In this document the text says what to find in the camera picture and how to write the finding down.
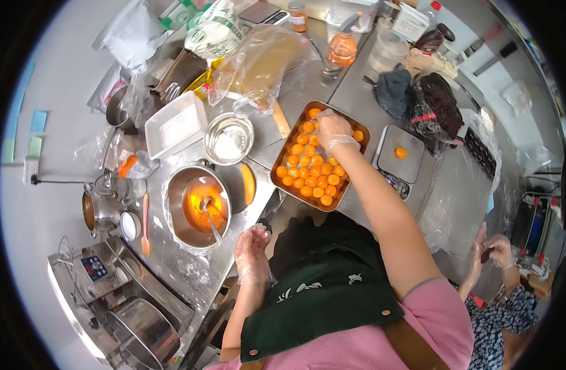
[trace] small white bowl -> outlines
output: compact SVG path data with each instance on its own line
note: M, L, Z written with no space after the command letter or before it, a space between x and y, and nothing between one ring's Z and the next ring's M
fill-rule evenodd
M127 241L134 241L141 233L141 221L133 212L121 214L121 232Z

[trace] control panel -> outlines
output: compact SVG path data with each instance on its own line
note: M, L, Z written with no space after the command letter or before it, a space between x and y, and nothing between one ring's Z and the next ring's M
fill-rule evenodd
M408 197L408 193L410 193L410 186L406 182L400 180L396 176L385 172L382 169L378 169L379 173L382 174L383 177L386 178L386 181L392 185L392 188L396 190L396 192L400 195L400 197L404 200Z
M81 263L86 269L87 275L89 275L90 279L94 282L108 275L106 267L97 256L82 258Z

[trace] white powder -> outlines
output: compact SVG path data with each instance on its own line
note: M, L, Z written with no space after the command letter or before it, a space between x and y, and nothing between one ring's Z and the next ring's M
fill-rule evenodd
M215 142L215 154L219 158L231 160L239 158L242 155L242 149L246 146L246 137L240 134L240 131L242 131L242 129L239 127L229 126L217 137Z

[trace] orange liquid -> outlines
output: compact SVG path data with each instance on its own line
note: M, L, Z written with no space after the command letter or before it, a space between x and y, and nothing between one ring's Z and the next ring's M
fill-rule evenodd
M182 197L182 209L184 216L201 233L212 234L211 223L207 213L200 209L200 203L207 196L211 197L211 202L207 205L207 211L215 227L220 233L225 231L227 226L227 194L221 188L219 182L211 176L201 176L190 181L184 189Z
M357 44L352 37L336 34L328 47L328 60L339 67L348 67L357 57Z

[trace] gray cloth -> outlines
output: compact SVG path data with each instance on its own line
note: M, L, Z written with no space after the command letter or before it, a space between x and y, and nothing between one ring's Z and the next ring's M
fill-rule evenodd
M410 79L410 72L398 64L393 71L380 73L374 86L379 105L395 120L400 120L406 111Z

